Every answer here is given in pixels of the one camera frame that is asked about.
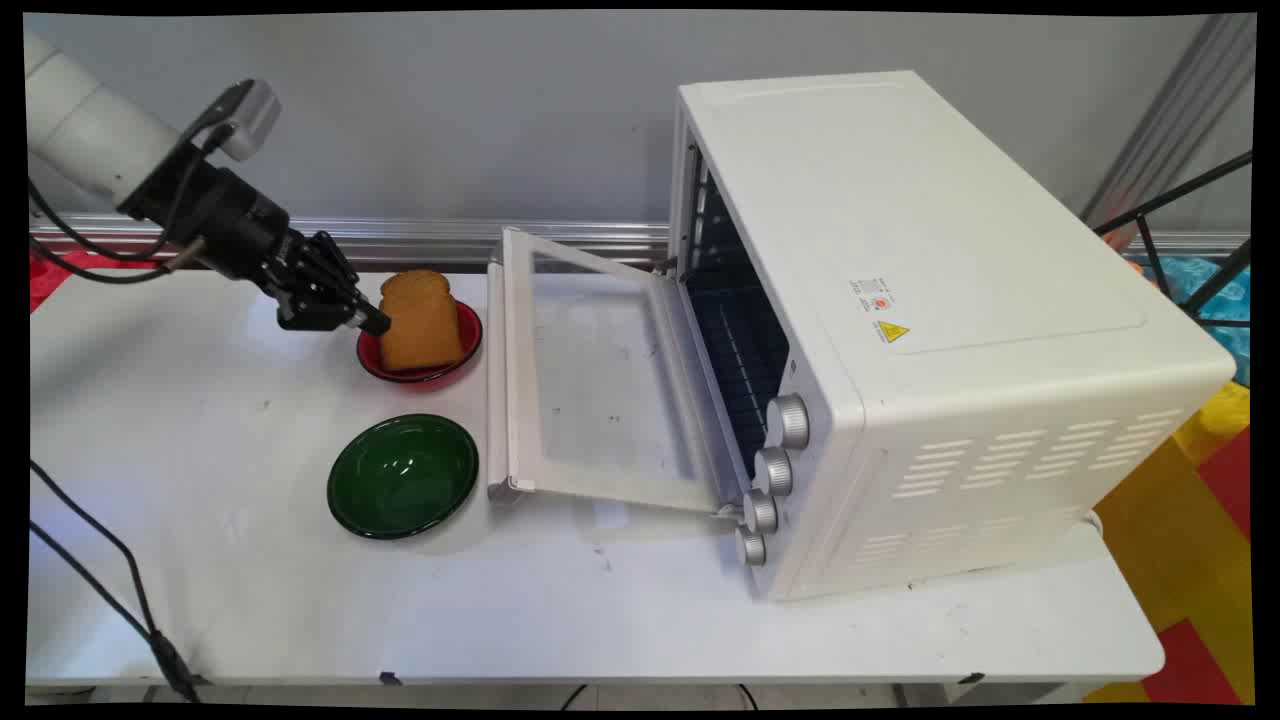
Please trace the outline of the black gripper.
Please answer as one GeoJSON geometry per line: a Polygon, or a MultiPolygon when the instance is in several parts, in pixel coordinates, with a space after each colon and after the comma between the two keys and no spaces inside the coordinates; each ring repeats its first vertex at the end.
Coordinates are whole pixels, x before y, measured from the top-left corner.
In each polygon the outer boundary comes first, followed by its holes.
{"type": "Polygon", "coordinates": [[[362,297],[358,274],[325,231],[306,236],[289,214],[227,168],[197,158],[160,165],[118,208],[160,225],[169,243],[230,281],[246,281],[276,301],[284,331],[356,328],[375,337],[392,319],[362,297]]]}

